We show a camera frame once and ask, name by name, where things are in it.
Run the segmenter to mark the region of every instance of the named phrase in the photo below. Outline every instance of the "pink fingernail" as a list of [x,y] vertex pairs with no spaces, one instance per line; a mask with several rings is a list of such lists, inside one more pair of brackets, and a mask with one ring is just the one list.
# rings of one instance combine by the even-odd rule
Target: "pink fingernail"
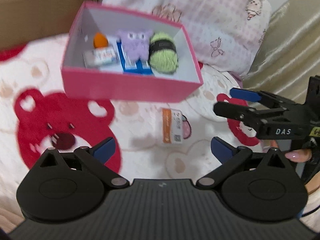
[[299,154],[297,152],[289,152],[289,153],[286,153],[284,156],[286,158],[292,159],[292,160],[298,160],[299,159]]

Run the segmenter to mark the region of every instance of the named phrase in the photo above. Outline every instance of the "plush toy eye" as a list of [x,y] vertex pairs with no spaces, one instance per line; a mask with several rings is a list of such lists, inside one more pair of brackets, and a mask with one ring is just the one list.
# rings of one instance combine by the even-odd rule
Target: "plush toy eye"
[[134,34],[133,34],[133,33],[128,33],[128,38],[129,38],[130,40],[133,40],[133,39],[134,39]]

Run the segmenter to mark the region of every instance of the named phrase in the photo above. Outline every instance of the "bear nose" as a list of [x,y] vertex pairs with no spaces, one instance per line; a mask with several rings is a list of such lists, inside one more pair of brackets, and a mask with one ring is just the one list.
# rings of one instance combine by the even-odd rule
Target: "bear nose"
[[76,144],[76,138],[71,133],[55,133],[51,136],[51,143],[56,149],[66,151]]

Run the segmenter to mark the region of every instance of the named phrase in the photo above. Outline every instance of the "blue package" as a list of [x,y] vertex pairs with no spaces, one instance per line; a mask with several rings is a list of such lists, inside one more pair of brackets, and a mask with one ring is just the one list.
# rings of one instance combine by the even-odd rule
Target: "blue package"
[[153,72],[147,61],[142,62],[141,60],[138,60],[136,62],[132,62],[128,59],[127,54],[124,52],[121,42],[117,42],[117,47],[119,51],[120,62],[124,72],[153,75]]

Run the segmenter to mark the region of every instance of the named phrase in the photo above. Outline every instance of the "green yarn ball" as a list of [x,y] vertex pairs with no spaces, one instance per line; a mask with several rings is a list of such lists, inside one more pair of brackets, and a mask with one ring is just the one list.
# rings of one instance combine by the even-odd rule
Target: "green yarn ball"
[[[150,43],[159,40],[168,40],[174,43],[173,38],[167,33],[156,33],[151,39]],[[171,49],[162,49],[151,55],[149,64],[159,73],[174,73],[178,67],[178,56]]]

